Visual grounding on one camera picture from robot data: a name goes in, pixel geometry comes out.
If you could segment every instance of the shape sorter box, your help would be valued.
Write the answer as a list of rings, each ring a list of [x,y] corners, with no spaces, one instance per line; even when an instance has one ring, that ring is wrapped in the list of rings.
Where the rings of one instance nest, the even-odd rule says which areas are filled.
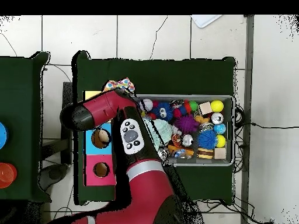
[[[100,91],[86,91],[84,99],[93,97]],[[101,129],[109,132],[112,136],[111,121],[102,124]],[[92,143],[92,134],[96,130],[84,132],[84,185],[85,186],[115,186],[116,177],[113,173],[112,143],[107,147],[99,149]],[[108,174],[104,177],[98,177],[93,168],[97,163],[105,163],[108,166]]]

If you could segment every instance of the purple spiky ball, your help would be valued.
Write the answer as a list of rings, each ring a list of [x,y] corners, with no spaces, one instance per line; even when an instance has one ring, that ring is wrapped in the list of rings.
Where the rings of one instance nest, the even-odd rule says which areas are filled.
[[[174,125],[178,127],[183,132],[183,134],[189,134],[193,131],[197,131],[199,122],[196,122],[193,116],[190,114],[187,116],[179,117],[175,121]]]

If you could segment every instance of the yellow ball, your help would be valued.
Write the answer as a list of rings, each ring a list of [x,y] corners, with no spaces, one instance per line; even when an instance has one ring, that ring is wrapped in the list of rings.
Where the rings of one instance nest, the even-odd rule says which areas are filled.
[[[220,101],[220,100],[213,100],[211,102],[212,111],[215,113],[220,113],[223,110],[223,107],[224,107],[224,105],[223,105],[222,101]]]
[[[222,148],[222,147],[225,145],[225,137],[222,136],[222,135],[217,135],[216,137],[217,137],[217,139],[218,139],[218,142],[217,142],[217,144],[216,144],[216,147],[218,147],[218,148]]]

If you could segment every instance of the blue panel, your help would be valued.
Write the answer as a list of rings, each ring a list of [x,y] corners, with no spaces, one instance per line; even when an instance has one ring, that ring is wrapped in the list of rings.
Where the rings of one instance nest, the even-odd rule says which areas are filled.
[[[111,134],[111,123],[104,123],[101,129],[107,130],[110,135]],[[112,154],[112,146],[111,142],[109,143],[107,148],[99,149],[95,147],[91,142],[91,136],[94,130],[87,131],[85,134],[86,137],[86,154],[87,155],[111,155]]]

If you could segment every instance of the white robot control panel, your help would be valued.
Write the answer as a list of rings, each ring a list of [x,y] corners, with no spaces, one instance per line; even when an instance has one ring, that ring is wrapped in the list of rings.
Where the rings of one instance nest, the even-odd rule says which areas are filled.
[[[124,120],[120,126],[120,134],[127,155],[135,154],[144,147],[144,140],[136,120],[132,118]]]

